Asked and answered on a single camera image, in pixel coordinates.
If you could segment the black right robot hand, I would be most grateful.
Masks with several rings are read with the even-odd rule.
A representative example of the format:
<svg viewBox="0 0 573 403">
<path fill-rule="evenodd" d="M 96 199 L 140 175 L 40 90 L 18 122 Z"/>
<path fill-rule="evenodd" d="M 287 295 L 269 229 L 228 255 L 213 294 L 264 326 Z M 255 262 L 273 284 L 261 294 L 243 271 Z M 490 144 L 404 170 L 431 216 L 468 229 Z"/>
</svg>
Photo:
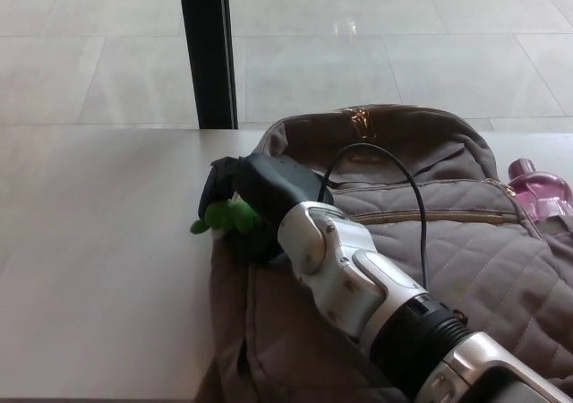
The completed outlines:
<svg viewBox="0 0 573 403">
<path fill-rule="evenodd" d="M 321 183 L 321 177 L 288 156 L 252 153 L 215 160 L 190 231 L 220 232 L 241 260 L 267 263 L 282 253 L 278 226 L 295 205 L 334 203 L 330 192 L 319 196 Z"/>
</svg>

